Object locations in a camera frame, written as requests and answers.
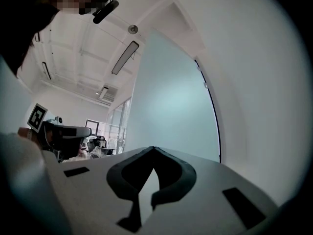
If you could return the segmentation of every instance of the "ceiling light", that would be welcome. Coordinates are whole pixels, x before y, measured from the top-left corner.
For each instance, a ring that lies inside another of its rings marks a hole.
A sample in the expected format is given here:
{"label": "ceiling light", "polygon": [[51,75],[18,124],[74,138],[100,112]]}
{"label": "ceiling light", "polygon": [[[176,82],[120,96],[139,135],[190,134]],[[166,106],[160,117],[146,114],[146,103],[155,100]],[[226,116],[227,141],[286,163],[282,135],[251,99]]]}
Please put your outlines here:
{"label": "ceiling light", "polygon": [[39,35],[39,32],[37,32],[37,33],[35,34],[35,41],[36,41],[37,43],[40,42],[40,35]]}
{"label": "ceiling light", "polygon": [[124,53],[121,55],[116,65],[114,66],[112,73],[117,75],[119,71],[123,68],[127,60],[133,55],[133,53],[139,48],[139,44],[132,41],[131,44],[126,48]]}
{"label": "ceiling light", "polygon": [[51,76],[50,76],[50,73],[49,73],[47,64],[46,64],[45,62],[42,62],[42,65],[43,65],[43,68],[44,68],[44,73],[45,73],[45,75],[47,76],[47,79],[48,79],[48,80],[51,80]]}
{"label": "ceiling light", "polygon": [[103,99],[103,97],[104,97],[104,95],[107,93],[107,91],[108,91],[108,87],[104,87],[103,89],[102,89],[102,92],[101,92],[101,94],[100,94],[100,96],[99,96],[99,99]]}

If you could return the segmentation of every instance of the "hair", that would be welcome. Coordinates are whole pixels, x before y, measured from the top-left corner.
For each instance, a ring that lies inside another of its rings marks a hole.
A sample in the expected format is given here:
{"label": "hair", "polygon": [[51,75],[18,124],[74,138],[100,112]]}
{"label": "hair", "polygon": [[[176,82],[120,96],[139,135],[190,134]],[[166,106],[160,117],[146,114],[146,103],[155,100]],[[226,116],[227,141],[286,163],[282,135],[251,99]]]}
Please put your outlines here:
{"label": "hair", "polygon": [[0,0],[0,55],[14,75],[27,55],[35,34],[47,27],[58,9],[39,0]]}

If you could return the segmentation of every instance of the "white surface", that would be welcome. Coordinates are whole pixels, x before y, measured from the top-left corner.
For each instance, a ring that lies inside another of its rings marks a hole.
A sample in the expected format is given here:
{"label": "white surface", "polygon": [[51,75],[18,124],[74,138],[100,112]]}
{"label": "white surface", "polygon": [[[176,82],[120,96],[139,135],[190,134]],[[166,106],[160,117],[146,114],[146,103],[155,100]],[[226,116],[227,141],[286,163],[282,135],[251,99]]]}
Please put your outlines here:
{"label": "white surface", "polygon": [[311,156],[311,67],[295,27],[273,0],[178,1],[206,47],[222,163],[281,205]]}
{"label": "white surface", "polygon": [[159,146],[219,161],[215,121],[195,61],[154,31],[139,67],[125,150]]}
{"label": "white surface", "polygon": [[32,91],[35,89],[40,76],[38,64],[36,63],[33,52],[30,52],[26,56],[22,67],[18,69],[18,78]]}
{"label": "white surface", "polygon": [[153,214],[153,208],[151,206],[151,196],[153,193],[160,190],[159,181],[156,171],[153,169],[146,183],[138,194],[140,220],[141,225],[144,226],[145,222]]}
{"label": "white surface", "polygon": [[[49,153],[44,153],[49,170],[49,176],[58,195],[73,230],[79,224],[82,229],[98,229],[103,232],[103,227],[114,224],[113,230],[108,234],[120,234],[121,229],[116,223],[130,214],[132,202],[118,198],[108,185],[106,175],[115,164],[141,152],[144,148],[125,152],[122,154],[74,163],[57,164]],[[243,177],[224,166],[186,153],[164,149],[167,153],[189,163],[196,171],[197,180],[193,188],[179,201],[158,205],[148,217],[139,235],[190,235],[190,234],[218,234],[232,235],[246,231],[242,221],[229,204],[222,191],[236,187],[249,199],[266,217],[272,216],[277,207],[260,189]],[[87,167],[90,171],[73,177],[66,177],[62,170]],[[157,183],[157,178],[152,177],[151,184]],[[143,214],[151,208],[151,188],[146,195],[139,194],[140,207],[146,206]],[[71,202],[80,203],[71,206]],[[85,221],[77,222],[80,210],[85,207]]]}
{"label": "white surface", "polygon": [[40,92],[33,95],[33,103],[27,113],[31,113],[36,103],[46,107],[53,115],[61,117],[64,125],[70,126],[85,126],[86,119],[105,122],[108,113],[106,107],[45,85],[42,85]]}

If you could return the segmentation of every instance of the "ceiling beam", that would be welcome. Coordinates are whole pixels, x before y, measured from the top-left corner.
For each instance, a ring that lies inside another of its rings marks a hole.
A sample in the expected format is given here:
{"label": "ceiling beam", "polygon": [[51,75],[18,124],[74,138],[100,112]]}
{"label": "ceiling beam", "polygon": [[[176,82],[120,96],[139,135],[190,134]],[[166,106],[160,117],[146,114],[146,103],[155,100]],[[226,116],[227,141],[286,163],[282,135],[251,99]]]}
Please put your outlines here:
{"label": "ceiling beam", "polygon": [[82,55],[83,55],[83,45],[85,42],[85,39],[89,33],[89,26],[90,24],[87,22],[84,22],[82,20],[77,20],[77,22],[80,22],[78,27],[76,28],[75,33],[75,40],[73,44],[73,77],[74,82],[78,83],[78,73],[80,72],[80,64],[82,62]]}
{"label": "ceiling beam", "polygon": [[[119,44],[117,49],[115,50],[112,58],[110,59],[110,62],[108,64],[108,67],[104,73],[104,84],[109,84],[110,83],[110,77],[112,75],[112,69],[114,68],[116,62],[120,58],[120,56],[123,54],[124,50],[127,48],[127,45],[124,43],[127,38],[134,38],[134,40],[138,40],[142,42],[143,44],[146,43],[146,40],[140,35],[140,28],[143,28],[146,24],[148,24],[151,19],[153,19],[159,12],[161,12],[163,9],[167,8],[173,3],[172,0],[160,0],[157,3],[155,3],[151,8],[149,8],[137,21],[136,25],[139,28],[139,32],[135,35],[131,34],[126,34],[125,38],[123,39],[123,42]],[[114,24],[117,27],[120,27],[121,29],[125,30],[128,32],[128,27],[129,24],[119,17],[115,16],[114,14],[109,14],[106,17],[106,20],[109,21],[110,23]]]}
{"label": "ceiling beam", "polygon": [[62,48],[65,48],[67,50],[70,50],[70,51],[73,50],[73,47],[71,45],[67,45],[67,44],[63,44],[63,43],[59,43],[59,42],[55,42],[55,41],[51,41],[51,40],[48,42],[48,44],[54,45],[57,47],[62,47]]}
{"label": "ceiling beam", "polygon": [[186,10],[184,9],[184,7],[181,5],[181,3],[178,0],[172,0],[175,5],[178,7],[178,9],[180,10],[180,12],[182,13],[182,15],[184,16],[185,20],[187,21],[187,23],[189,24],[189,28],[191,28],[192,30],[197,30],[194,22],[192,21],[191,17],[189,16],[189,14],[186,12]]}
{"label": "ceiling beam", "polygon": [[89,97],[84,96],[84,95],[82,95],[82,94],[79,94],[79,93],[76,93],[76,92],[72,92],[72,91],[70,91],[70,90],[68,90],[68,89],[62,88],[61,86],[59,86],[59,85],[57,85],[57,84],[54,84],[53,82],[48,82],[48,81],[45,81],[45,80],[43,80],[43,79],[41,80],[41,82],[42,82],[43,84],[45,84],[45,85],[51,86],[51,87],[53,87],[53,88],[55,88],[55,89],[61,90],[62,92],[68,93],[68,94],[70,94],[70,95],[72,95],[72,96],[76,96],[76,97],[78,97],[78,98],[80,98],[80,99],[83,99],[83,100],[86,100],[86,101],[88,101],[88,102],[90,102],[90,103],[94,103],[94,104],[97,104],[97,105],[101,105],[101,106],[106,107],[106,108],[109,108],[109,107],[110,107],[108,104],[101,103],[101,102],[99,102],[99,101],[96,101],[95,99],[92,99],[92,98],[89,98]]}
{"label": "ceiling beam", "polygon": [[97,60],[99,60],[99,61],[101,61],[101,62],[104,62],[104,63],[106,63],[106,64],[109,63],[109,60],[107,60],[107,59],[105,59],[105,58],[103,58],[103,57],[99,57],[98,55],[92,54],[92,53],[90,53],[90,52],[88,52],[88,51],[86,51],[86,50],[83,50],[83,51],[81,52],[81,54],[82,54],[82,55],[89,56],[89,57],[92,57],[92,58],[95,58],[95,59],[97,59]]}
{"label": "ceiling beam", "polygon": [[44,30],[40,32],[40,38],[42,41],[42,48],[45,56],[45,62],[49,71],[56,73],[56,67],[53,60],[52,48],[49,42],[51,41],[51,25],[48,25]]}

